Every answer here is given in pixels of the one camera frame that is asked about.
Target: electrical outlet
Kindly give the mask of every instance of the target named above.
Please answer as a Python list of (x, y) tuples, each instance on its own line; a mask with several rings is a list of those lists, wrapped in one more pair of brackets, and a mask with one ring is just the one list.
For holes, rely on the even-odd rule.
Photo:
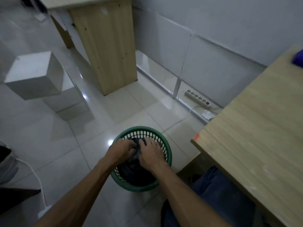
[(191, 98), (192, 100), (194, 100), (196, 103), (200, 104), (205, 109), (211, 108), (211, 103), (206, 98), (198, 95), (197, 93), (195, 93), (191, 90), (187, 90), (186, 92), (184, 92), (184, 95)]

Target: wooden desk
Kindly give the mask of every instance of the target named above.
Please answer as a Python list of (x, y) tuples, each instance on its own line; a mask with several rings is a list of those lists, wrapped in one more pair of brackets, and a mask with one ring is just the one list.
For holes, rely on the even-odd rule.
[(261, 210), (303, 225), (303, 68), (294, 46), (271, 64), (191, 142)]
[[(68, 10), (103, 95), (137, 80), (131, 0), (40, 1), (49, 10)], [(74, 47), (70, 34), (52, 20), (66, 47)]]

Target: desk top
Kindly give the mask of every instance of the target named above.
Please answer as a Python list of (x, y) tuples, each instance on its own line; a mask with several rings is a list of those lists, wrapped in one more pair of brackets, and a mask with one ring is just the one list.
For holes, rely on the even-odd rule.
[(192, 143), (285, 226), (303, 223), (302, 47), (278, 57)]
[(68, 9), (73, 7), (79, 7), (96, 2), (105, 2), (110, 0), (40, 0), (47, 9)]

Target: basket rim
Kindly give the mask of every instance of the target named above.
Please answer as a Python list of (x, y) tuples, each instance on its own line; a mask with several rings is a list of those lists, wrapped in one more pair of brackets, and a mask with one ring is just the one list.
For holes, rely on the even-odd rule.
[[(145, 130), (145, 131), (149, 131), (152, 132), (153, 134), (155, 134), (156, 136), (158, 136), (162, 142), (164, 143), (164, 146), (166, 147), (166, 152), (167, 152), (167, 163), (169, 164), (169, 166), (172, 165), (172, 150), (170, 148), (169, 142), (167, 141), (167, 139), (163, 136), (163, 134), (161, 134), (161, 132), (148, 127), (148, 126), (133, 126), (129, 129), (126, 129), (125, 131), (121, 132), (113, 141), (116, 142), (118, 141), (118, 139), (123, 138), (125, 135), (134, 132), (134, 131), (141, 131), (141, 130)], [(146, 186), (133, 186), (127, 182), (122, 181), (118, 175), (116, 174), (115, 170), (113, 170), (111, 172), (111, 176), (112, 179), (122, 188), (128, 190), (128, 191), (132, 191), (132, 192), (144, 192), (144, 191), (148, 191), (151, 190), (155, 187), (157, 187), (159, 185), (159, 182), (156, 180), (153, 183), (146, 185)]]

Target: forearm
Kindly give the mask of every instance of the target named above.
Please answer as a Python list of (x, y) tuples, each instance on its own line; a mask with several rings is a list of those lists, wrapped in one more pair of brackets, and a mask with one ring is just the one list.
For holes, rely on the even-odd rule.
[(72, 190), (64, 195), (35, 227), (82, 226), (110, 172), (114, 161), (105, 156)]
[(230, 226), (203, 199), (182, 182), (168, 164), (155, 167), (153, 175), (163, 188), (180, 226)]

